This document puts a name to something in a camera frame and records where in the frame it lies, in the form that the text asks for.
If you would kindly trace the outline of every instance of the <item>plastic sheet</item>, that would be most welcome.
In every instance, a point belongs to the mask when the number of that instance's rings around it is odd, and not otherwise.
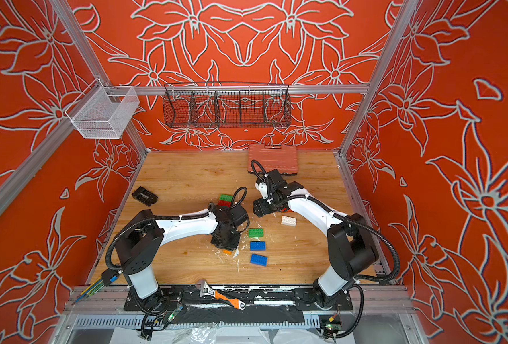
[[[110,344],[270,344],[267,331],[257,327],[196,327],[153,332],[151,341],[136,330],[115,328]]]
[[[273,338],[273,344],[324,344],[334,343],[332,339],[324,340],[307,330],[280,329]],[[336,339],[337,344],[355,344],[353,335]]]

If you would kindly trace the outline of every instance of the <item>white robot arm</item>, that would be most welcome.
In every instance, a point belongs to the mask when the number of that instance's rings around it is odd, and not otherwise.
[[[310,195],[299,183],[285,182],[278,170],[266,172],[256,160],[252,161],[252,170],[257,176],[256,189],[262,196],[254,201],[254,214],[262,217],[288,208],[308,219],[327,237],[331,264],[313,283],[314,290],[319,291],[318,305],[332,303],[341,289],[348,289],[359,277],[379,282],[396,277],[399,258],[395,249],[379,232],[367,226],[362,216],[350,216],[332,209]],[[378,250],[371,234],[381,238],[392,251],[394,271],[388,276],[359,275],[378,259]],[[347,237],[353,237],[353,240],[349,241]]]
[[[137,297],[145,299],[159,290],[154,277],[152,261],[160,246],[171,241],[199,234],[211,234],[211,244],[233,251],[237,248],[241,232],[238,226],[250,224],[249,216],[240,204],[246,196],[231,207],[210,204],[207,209],[179,216],[155,216],[151,210],[137,214],[108,246],[105,262],[110,270],[124,274],[134,287]],[[116,250],[120,265],[112,263]]]

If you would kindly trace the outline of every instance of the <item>blue lego brick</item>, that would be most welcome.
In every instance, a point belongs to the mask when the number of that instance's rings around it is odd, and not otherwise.
[[[265,251],[265,241],[251,241],[250,251]]]
[[[267,266],[267,257],[264,257],[263,255],[253,254],[250,257],[250,264]]]

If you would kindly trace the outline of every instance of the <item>lego brick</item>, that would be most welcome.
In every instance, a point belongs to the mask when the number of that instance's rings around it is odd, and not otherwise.
[[[231,202],[232,199],[233,199],[233,196],[231,196],[231,195],[223,195],[223,194],[220,195],[220,200],[222,200],[222,201]]]
[[[228,202],[228,201],[223,201],[223,200],[219,200],[218,201],[218,205],[223,205],[223,206],[231,206],[231,202]]]
[[[263,255],[253,254],[250,257],[250,263],[261,266],[267,266],[267,257],[264,257]]]
[[[251,241],[250,251],[265,251],[265,241]]]
[[[263,228],[251,228],[249,229],[249,238],[262,238]]]
[[[281,218],[281,224],[296,227],[296,219],[294,217],[283,216],[283,218]]]

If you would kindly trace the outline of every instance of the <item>red wallpaper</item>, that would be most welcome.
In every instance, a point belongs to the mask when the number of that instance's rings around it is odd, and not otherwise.
[[[93,81],[45,0],[0,0],[0,185]],[[0,343],[45,343],[139,163],[73,132],[0,217]]]
[[[0,0],[0,186],[92,81],[47,0]]]
[[[347,159],[431,342],[508,343],[508,1],[421,1]]]
[[[71,8],[113,85],[367,83],[401,1],[92,1]],[[134,123],[153,150],[340,146],[360,95],[293,97],[284,129],[170,129],[159,97]]]
[[[0,217],[0,343],[47,343],[86,283],[140,161],[122,140],[59,147]]]

